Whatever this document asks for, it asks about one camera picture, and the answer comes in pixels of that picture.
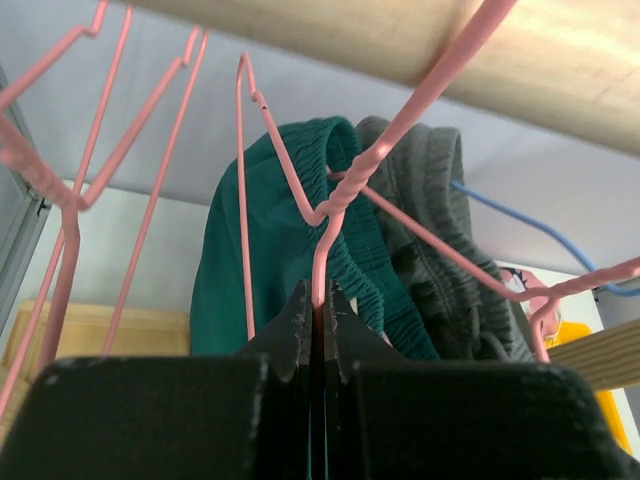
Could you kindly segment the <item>teal green shorts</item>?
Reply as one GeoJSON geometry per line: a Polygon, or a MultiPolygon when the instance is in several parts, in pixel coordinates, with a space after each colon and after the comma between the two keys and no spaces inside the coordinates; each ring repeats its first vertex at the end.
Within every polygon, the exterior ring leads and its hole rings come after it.
{"type": "MultiPolygon", "coordinates": [[[[284,124],[279,132],[312,206],[336,187],[328,171],[347,170],[361,145],[340,116],[284,124]]],[[[296,284],[312,275],[313,255],[325,226],[302,217],[268,135],[244,152],[254,320],[263,329],[283,309],[296,284]]],[[[328,259],[328,275],[356,299],[363,322],[413,360],[436,360],[422,318],[394,272],[369,199],[346,210],[328,259]]],[[[232,354],[248,341],[241,247],[238,168],[222,176],[204,232],[190,308],[191,351],[232,354]]]]}

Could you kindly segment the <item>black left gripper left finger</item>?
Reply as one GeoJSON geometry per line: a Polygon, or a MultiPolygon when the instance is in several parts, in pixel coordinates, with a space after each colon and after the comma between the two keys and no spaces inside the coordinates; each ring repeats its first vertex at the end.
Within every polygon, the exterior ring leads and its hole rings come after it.
{"type": "Polygon", "coordinates": [[[52,362],[6,437],[2,477],[307,478],[309,289],[232,355],[52,362]]]}

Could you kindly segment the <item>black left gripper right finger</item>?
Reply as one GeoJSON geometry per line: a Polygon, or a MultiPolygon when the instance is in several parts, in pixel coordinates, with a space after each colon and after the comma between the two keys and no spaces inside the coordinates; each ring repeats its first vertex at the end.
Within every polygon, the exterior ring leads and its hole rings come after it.
{"type": "Polygon", "coordinates": [[[629,479],[588,383],[553,364],[416,361],[353,312],[324,306],[332,479],[629,479]]]}

